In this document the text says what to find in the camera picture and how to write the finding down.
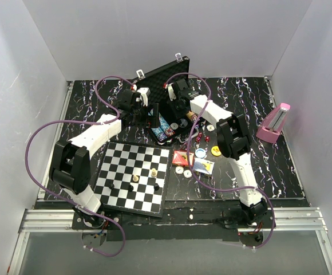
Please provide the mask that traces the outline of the black poker set case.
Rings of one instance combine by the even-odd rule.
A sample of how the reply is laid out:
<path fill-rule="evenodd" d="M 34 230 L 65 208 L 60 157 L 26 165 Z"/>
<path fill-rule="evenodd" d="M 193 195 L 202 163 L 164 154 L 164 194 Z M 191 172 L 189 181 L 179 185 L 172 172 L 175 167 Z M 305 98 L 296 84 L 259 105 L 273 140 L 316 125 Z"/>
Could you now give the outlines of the black poker set case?
<path fill-rule="evenodd" d="M 175 60 L 171 61 L 163 66 L 160 66 L 154 70 L 144 73 L 141 69 L 137 71 L 137 77 L 131 80 L 132 83 L 136 84 L 138 88 L 148 87 L 151 91 L 148 97 L 148 104 L 152 105 L 155 103 L 159 104 L 159 114 L 167 121 L 171 126 L 172 123 L 177 123 L 179 119 L 175 119 L 171 113 L 171 109 L 168 105 L 169 94 L 167 86 L 170 84 L 173 87 L 175 95 L 181 91 L 190 91 L 191 97 L 193 98 L 197 92 L 194 92 L 189 84 L 189 63 L 190 59 L 187 56 L 182 56 L 181 53 L 175 54 Z M 158 142 L 152 130 L 150 134 L 153 139 L 159 144 L 165 144 L 172 142 L 176 137 L 187 133 L 192 125 L 186 115 L 180 119 L 186 119 L 188 125 L 185 128 L 180 128 L 178 125 L 177 129 L 174 129 L 175 134 L 171 137 L 167 137 L 164 142 Z"/>

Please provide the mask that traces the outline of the grey white chip stack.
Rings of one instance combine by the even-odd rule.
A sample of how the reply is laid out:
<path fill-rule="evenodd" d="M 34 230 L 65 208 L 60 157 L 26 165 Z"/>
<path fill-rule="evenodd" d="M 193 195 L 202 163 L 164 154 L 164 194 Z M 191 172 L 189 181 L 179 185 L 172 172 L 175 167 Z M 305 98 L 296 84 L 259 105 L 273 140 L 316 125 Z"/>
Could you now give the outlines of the grey white chip stack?
<path fill-rule="evenodd" d="M 208 131 L 213 131 L 215 128 L 214 128 L 214 126 L 213 125 L 208 125 L 207 126 L 207 130 Z"/>

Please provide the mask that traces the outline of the triangular all-in marker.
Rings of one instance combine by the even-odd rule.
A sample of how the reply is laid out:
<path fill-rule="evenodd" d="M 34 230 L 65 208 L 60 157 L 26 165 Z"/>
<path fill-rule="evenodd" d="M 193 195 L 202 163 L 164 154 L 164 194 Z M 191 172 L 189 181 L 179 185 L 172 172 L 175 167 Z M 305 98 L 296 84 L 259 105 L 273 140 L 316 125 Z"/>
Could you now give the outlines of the triangular all-in marker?
<path fill-rule="evenodd" d="M 184 143 L 180 148 L 179 151 L 185 151 L 187 148 L 187 143 Z"/>

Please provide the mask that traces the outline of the black white chess board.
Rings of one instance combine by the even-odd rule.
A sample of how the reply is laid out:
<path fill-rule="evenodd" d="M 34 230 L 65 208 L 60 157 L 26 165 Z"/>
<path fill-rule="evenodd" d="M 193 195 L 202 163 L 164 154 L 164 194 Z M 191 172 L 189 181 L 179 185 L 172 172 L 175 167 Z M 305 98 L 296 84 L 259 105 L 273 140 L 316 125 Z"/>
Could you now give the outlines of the black white chess board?
<path fill-rule="evenodd" d="M 104 156 L 94 193 L 107 209 L 161 217 L 167 193 L 172 150 L 145 144 L 109 142 Z M 151 169 L 157 176 L 151 176 Z M 160 188 L 154 190 L 157 183 Z"/>

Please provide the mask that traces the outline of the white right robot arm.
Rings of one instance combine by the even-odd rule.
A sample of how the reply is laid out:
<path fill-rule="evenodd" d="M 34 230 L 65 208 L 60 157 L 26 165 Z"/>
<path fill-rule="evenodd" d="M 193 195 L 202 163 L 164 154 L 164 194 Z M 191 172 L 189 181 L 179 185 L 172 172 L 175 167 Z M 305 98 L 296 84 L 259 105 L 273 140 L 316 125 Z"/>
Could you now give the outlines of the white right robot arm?
<path fill-rule="evenodd" d="M 203 95 L 189 88 L 187 81 L 179 80 L 173 84 L 168 79 L 164 89 L 169 93 L 172 106 L 182 114 L 192 111 L 197 119 L 203 118 L 216 129 L 220 152 L 229 161 L 238 184 L 237 188 L 218 189 L 207 186 L 205 188 L 215 192 L 239 192 L 242 209 L 242 222 L 247 227 L 256 227 L 263 220 L 268 210 L 268 197 L 259 189 L 251 165 L 252 138 L 243 115 L 223 109 L 211 100 L 211 88 Z"/>

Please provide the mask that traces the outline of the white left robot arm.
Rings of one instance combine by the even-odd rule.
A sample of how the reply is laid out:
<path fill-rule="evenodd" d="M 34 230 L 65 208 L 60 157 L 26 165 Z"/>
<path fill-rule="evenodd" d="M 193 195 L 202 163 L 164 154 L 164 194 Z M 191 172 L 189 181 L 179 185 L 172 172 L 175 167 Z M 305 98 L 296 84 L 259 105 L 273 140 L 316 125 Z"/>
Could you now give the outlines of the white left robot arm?
<path fill-rule="evenodd" d="M 83 133 L 69 140 L 56 142 L 49 178 L 58 184 L 86 213 L 85 222 L 92 229 L 99 229 L 105 221 L 100 211 L 102 203 L 90 187 L 91 158 L 112 137 L 123 128 L 141 124 L 146 127 L 157 126 L 156 116 L 148 112 L 158 108 L 149 101 L 149 88 L 135 88 L 123 91 L 116 106 L 108 106 L 106 112 Z"/>

